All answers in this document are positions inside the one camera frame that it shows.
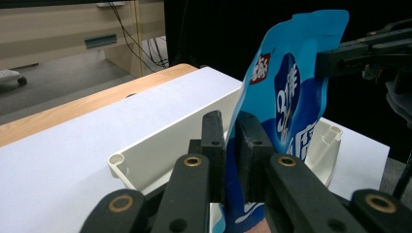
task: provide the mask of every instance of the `white container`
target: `white container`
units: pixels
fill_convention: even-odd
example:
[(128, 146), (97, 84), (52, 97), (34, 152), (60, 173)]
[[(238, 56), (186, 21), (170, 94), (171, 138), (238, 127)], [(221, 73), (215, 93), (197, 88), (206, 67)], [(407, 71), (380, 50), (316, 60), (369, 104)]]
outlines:
[[(202, 118), (205, 114), (220, 110), (223, 131), (227, 133), (240, 87), (240, 82), (211, 68), (200, 69), (174, 82), (155, 87), (154, 89), (167, 89), (171, 96), (179, 96), (179, 101), (188, 102), (191, 108), (180, 103), (183, 108), (175, 110), (175, 115), (160, 119), (164, 122), (157, 123), (157, 128), (146, 130), (146, 135), (136, 139), (136, 143), (112, 154), (108, 159), (112, 175), (121, 179), (126, 187), (139, 190), (145, 195), (167, 183), (176, 160), (188, 153), (189, 140), (201, 138)], [(140, 98), (139, 102), (145, 101), (145, 98), (159, 98), (159, 101), (163, 101), (162, 106), (176, 104), (175, 98), (164, 99), (156, 94), (154, 92), (147, 96), (142, 93), (132, 98)], [(151, 120), (159, 115), (164, 116), (165, 111), (170, 110), (159, 107), (145, 110), (147, 121), (142, 124), (151, 127)], [(314, 130), (306, 164), (324, 184), (328, 183), (336, 162), (341, 132), (322, 119)]]
[(150, 95), (144, 91), (131, 96), (137, 98), (136, 102), (150, 98), (159, 104), (142, 110), (146, 120), (141, 124), (146, 133), (133, 145), (109, 157), (112, 175), (120, 178), (126, 187), (143, 194), (166, 183), (176, 160), (188, 153), (189, 140), (201, 138), (205, 114), (221, 111), (223, 131), (228, 130), (241, 84), (206, 67), (158, 85)]
[(326, 186), (330, 184), (336, 165), (341, 135), (339, 127), (330, 125), (321, 118), (315, 126), (306, 154), (305, 164)]

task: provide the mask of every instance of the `blue snack bag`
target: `blue snack bag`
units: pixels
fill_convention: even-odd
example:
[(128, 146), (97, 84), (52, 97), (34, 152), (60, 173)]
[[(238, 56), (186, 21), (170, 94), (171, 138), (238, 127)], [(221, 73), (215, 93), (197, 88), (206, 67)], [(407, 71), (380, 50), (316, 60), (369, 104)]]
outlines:
[(346, 11), (322, 10), (294, 15), (266, 33), (245, 75), (230, 124), (226, 203), (214, 232), (246, 232), (264, 219), (262, 203), (245, 205), (237, 176), (233, 125), (238, 113), (255, 115), (277, 152), (304, 160), (315, 124), (326, 107), (327, 79), (315, 79), (316, 55), (339, 47), (348, 20)]

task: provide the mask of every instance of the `dark background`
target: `dark background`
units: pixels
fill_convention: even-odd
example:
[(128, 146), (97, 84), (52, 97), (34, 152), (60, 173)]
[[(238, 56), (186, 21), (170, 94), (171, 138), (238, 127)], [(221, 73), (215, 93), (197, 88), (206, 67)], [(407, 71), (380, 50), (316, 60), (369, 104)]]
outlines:
[[(305, 2), (164, 0), (170, 64), (207, 65), (243, 80), (267, 30), (293, 14), (347, 10), (350, 20), (342, 42), (412, 17), (407, 1)], [(324, 117), (390, 146), (390, 157), (405, 162), (411, 132), (388, 104), (387, 92), (384, 83), (365, 81), (361, 74), (332, 78)]]

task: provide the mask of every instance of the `black mechanical part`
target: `black mechanical part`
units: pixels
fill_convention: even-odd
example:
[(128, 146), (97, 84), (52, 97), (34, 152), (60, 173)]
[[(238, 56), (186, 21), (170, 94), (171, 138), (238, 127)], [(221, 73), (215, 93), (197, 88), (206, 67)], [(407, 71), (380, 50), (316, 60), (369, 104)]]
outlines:
[(357, 190), (349, 210), (368, 232), (412, 232), (412, 211), (387, 193), (373, 189)]
[(145, 197), (139, 191), (120, 189), (106, 195), (86, 219), (81, 233), (142, 232), (148, 219), (142, 215)]
[(210, 200), (224, 203), (224, 174), (226, 164), (222, 113), (213, 111), (202, 120), (201, 154), (210, 161)]
[(340, 77), (365, 72), (366, 79), (377, 79), (383, 69), (398, 69), (412, 63), (412, 18), (389, 23), (380, 31), (366, 37), (341, 43), (336, 50), (317, 54), (315, 77)]
[(272, 232), (366, 232), (300, 159), (275, 154), (266, 173), (270, 189), (265, 208), (273, 209), (266, 217), (285, 212), (293, 229), (282, 231), (285, 222), (278, 228), (278, 222), (271, 220), (268, 223)]
[(235, 127), (235, 157), (243, 196), (245, 200), (264, 202), (264, 167), (274, 152), (272, 142), (254, 115), (241, 111)]
[(20, 85), (26, 85), (27, 84), (27, 78), (26, 77), (21, 77), (20, 79), (17, 80), (17, 82)]
[(157, 217), (157, 210), (160, 206), (161, 199), (163, 198), (164, 191), (166, 190), (167, 183), (158, 187), (151, 193), (145, 196), (144, 208), (141, 210), (140, 215), (144, 215), (147, 219), (145, 233), (152, 231), (152, 227)]
[(153, 233), (209, 232), (209, 159), (180, 157), (163, 194)]
[(274, 152), (255, 116), (240, 112), (235, 131), (246, 201), (265, 203), (272, 232), (365, 232), (302, 160)]
[(202, 141), (200, 139), (190, 139), (188, 153), (202, 153)]

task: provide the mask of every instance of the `white logo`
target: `white logo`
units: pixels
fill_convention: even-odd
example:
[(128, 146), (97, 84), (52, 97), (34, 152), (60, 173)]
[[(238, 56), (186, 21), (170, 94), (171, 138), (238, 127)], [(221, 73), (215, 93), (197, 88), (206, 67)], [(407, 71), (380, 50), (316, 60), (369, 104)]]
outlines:
[(240, 222), (244, 221), (246, 218), (248, 218), (248, 216), (250, 216), (254, 212), (255, 209), (257, 209), (261, 205), (263, 205), (263, 203), (249, 203), (249, 204), (246, 204), (243, 208), (244, 212), (245, 212), (245, 215), (237, 218), (234, 222), (235, 223), (240, 223)]
[(291, 120), (292, 99), (294, 97), (294, 90), (297, 88), (297, 69), (296, 63), (293, 64), (287, 76), (285, 89), (278, 92), (276, 98), (276, 111), (280, 115), (278, 120), (277, 131), (282, 132), (281, 140), (288, 139), (289, 128), (288, 121)]

